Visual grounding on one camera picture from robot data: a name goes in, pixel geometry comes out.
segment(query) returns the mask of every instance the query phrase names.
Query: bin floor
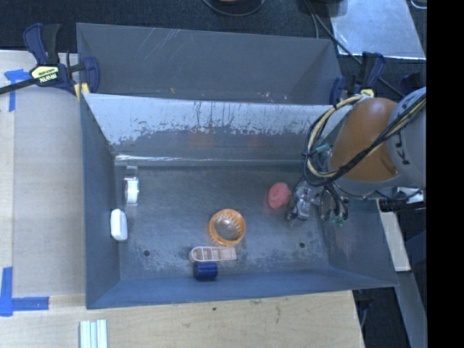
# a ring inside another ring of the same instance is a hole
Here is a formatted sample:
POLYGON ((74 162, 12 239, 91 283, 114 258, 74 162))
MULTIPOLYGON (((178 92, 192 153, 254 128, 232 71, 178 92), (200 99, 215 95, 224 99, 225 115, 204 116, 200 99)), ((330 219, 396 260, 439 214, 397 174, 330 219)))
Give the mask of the bin floor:
MULTIPOLYGON (((116 170, 122 202, 125 168, 116 170)), ((125 208, 128 240, 120 245, 121 278, 191 277, 189 252, 217 246, 208 224, 222 209, 240 212, 246 232, 236 245, 237 260, 218 263, 220 274, 328 267, 320 221, 313 215, 289 222, 285 208, 273 210, 267 203, 274 183, 292 189, 300 177, 298 165, 139 168, 138 205, 125 208)))

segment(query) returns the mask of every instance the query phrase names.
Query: blue tape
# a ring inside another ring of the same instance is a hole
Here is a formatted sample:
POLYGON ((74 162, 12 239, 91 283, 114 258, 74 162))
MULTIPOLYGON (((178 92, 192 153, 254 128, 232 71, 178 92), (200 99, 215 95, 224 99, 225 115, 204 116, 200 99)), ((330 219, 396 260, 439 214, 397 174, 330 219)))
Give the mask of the blue tape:
MULTIPOLYGON (((6 71, 5 76, 8 80, 10 80, 11 84, 16 83, 17 81, 24 81, 30 79, 29 72, 24 70, 13 70, 13 71, 6 71)), ((12 91, 9 94, 9 107, 8 112, 14 111, 16 108, 16 93, 12 91)))
POLYGON ((12 279, 13 267, 4 268, 0 291, 0 316, 3 317, 13 316, 12 279))
POLYGON ((11 317, 13 312, 48 310, 49 297, 13 298, 13 267, 3 269, 0 291, 0 316, 11 317))

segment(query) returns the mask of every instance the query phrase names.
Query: white plastic container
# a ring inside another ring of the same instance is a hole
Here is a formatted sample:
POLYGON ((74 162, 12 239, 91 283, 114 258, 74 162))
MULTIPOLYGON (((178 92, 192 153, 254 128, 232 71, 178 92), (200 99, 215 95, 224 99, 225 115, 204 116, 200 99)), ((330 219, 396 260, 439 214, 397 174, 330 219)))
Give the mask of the white plastic container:
POLYGON ((223 260, 236 260, 235 247, 196 246, 188 255, 192 263, 195 262, 222 262, 223 260))
POLYGON ((117 241, 128 239, 128 220, 121 209, 111 211, 111 236, 117 241))

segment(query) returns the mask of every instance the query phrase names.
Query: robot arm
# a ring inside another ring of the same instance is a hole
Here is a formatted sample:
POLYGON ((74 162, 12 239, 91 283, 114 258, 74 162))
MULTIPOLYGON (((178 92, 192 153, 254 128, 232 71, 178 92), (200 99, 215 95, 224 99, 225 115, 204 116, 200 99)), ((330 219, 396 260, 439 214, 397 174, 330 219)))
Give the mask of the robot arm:
POLYGON ((323 219, 345 220, 349 199, 395 199, 398 189, 426 189, 426 88, 398 104, 354 96, 329 109, 307 136, 304 179, 294 189, 288 219, 307 219, 316 204, 323 219), (335 133, 327 119, 353 105, 335 133))

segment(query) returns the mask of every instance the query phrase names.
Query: clamp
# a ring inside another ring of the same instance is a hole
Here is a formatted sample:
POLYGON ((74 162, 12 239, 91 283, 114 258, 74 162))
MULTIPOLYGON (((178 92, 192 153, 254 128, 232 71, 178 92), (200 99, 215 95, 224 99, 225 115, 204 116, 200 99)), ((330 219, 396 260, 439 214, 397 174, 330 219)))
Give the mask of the clamp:
POLYGON ((67 65, 59 62, 56 52, 56 38, 61 25, 42 25, 36 23, 27 28, 23 34, 27 50, 36 58, 37 65, 30 70, 30 78, 0 88, 0 95, 31 85, 62 89, 78 96, 78 84, 73 80, 73 73, 85 70, 88 91, 96 92, 100 76, 95 57, 84 57, 83 62, 71 66, 69 54, 67 65))
POLYGON ((348 83, 344 76, 338 76, 334 81, 329 98, 329 104, 335 105, 340 99, 345 99, 350 95, 365 94, 373 96, 374 87, 377 80, 382 76, 385 69, 386 60, 380 53, 362 53, 362 67, 358 76, 353 75, 351 82, 348 83))

